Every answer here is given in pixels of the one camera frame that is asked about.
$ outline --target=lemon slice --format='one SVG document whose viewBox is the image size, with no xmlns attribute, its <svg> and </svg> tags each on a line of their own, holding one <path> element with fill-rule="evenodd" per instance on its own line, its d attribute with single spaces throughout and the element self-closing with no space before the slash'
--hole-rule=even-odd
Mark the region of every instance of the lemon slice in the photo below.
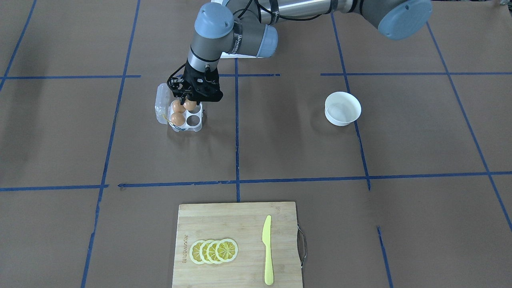
<svg viewBox="0 0 512 288">
<path fill-rule="evenodd" d="M 201 254 L 199 254 L 199 257 L 200 257 L 200 258 L 201 258 L 201 260 L 202 260 L 203 262 L 205 262 L 206 264 L 211 264 L 211 261 L 210 261 L 210 260 L 208 260 L 208 256 L 207 256 L 207 254 L 206 254 L 206 252 L 207 252 L 207 250 L 206 250 L 206 249 L 208 248 L 208 245 L 210 245 L 210 243 L 212 243 L 212 242 L 213 242 L 213 240 L 211 240 L 211 239 L 210 239 L 210 240 L 206 240 L 206 241 L 204 241 L 204 242 L 201 244 L 201 246 L 199 247 L 199 250 L 201 251 Z"/>
<path fill-rule="evenodd" d="M 206 257 L 208 258 L 208 260 L 211 263 L 215 263 L 215 264 L 222 263 L 222 261 L 217 258 L 217 253 L 216 253 L 217 245 L 219 244 L 219 242 L 220 241 L 218 241 L 218 240 L 211 242 L 210 244 L 208 244 L 208 248 L 206 249 Z"/>
<path fill-rule="evenodd" d="M 238 245 L 233 239 L 222 239 L 218 241 L 215 256 L 221 262 L 231 262 L 238 255 Z"/>
<path fill-rule="evenodd" d="M 190 247 L 190 251 L 188 252 L 190 255 L 190 259 L 195 264 L 204 264 L 203 260 L 201 260 L 201 244 L 204 243 L 204 240 L 197 240 Z"/>
</svg>

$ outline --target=cutting board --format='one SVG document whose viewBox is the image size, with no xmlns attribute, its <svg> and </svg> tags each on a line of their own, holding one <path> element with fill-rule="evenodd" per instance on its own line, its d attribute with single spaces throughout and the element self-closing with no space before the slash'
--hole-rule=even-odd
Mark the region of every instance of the cutting board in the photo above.
<svg viewBox="0 0 512 288">
<path fill-rule="evenodd" d="M 271 287 L 302 288 L 295 202 L 180 205 L 173 288 L 268 287 L 264 281 L 265 245 L 261 240 L 267 215 L 272 216 Z M 190 260 L 190 246 L 197 240 L 224 238 L 237 242 L 235 260 L 202 265 Z"/>
</svg>

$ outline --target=white cup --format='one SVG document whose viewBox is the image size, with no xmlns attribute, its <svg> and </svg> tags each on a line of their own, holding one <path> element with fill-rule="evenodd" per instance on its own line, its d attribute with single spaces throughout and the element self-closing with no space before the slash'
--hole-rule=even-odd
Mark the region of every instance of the white cup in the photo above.
<svg viewBox="0 0 512 288">
<path fill-rule="evenodd" d="M 361 116 L 361 103 L 347 92 L 334 92 L 325 99 L 325 116 L 336 126 L 346 126 Z"/>
</svg>

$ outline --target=knife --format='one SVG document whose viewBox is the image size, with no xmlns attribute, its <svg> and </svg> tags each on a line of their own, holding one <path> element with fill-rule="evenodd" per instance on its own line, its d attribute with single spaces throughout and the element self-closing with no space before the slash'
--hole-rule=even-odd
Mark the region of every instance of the knife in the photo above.
<svg viewBox="0 0 512 288">
<path fill-rule="evenodd" d="M 270 222 L 272 221 L 272 216 L 267 215 L 267 219 L 265 219 L 265 224 L 263 225 L 263 233 L 261 235 L 261 240 L 266 247 L 265 254 L 265 284 L 272 285 L 274 283 L 274 270 L 272 267 L 272 251 L 270 249 Z"/>
</svg>

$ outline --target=egg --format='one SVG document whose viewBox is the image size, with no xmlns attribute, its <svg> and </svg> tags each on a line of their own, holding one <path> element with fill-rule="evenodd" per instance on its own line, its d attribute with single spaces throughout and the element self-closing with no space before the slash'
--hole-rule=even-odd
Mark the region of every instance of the egg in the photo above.
<svg viewBox="0 0 512 288">
<path fill-rule="evenodd" d="M 176 126 L 181 126 L 185 124 L 185 116 L 181 113 L 173 113 L 170 116 L 170 121 Z"/>
<path fill-rule="evenodd" d="M 172 103 L 171 103 L 171 107 L 173 108 L 173 111 L 174 112 L 178 112 L 178 113 L 183 113 L 185 112 L 185 107 L 183 105 L 180 104 L 180 101 L 179 100 L 174 100 Z"/>
<path fill-rule="evenodd" d="M 185 103 L 183 103 L 183 106 L 185 107 L 185 109 L 192 111 L 197 106 L 197 103 L 195 101 L 190 101 L 187 99 L 185 100 Z"/>
</svg>

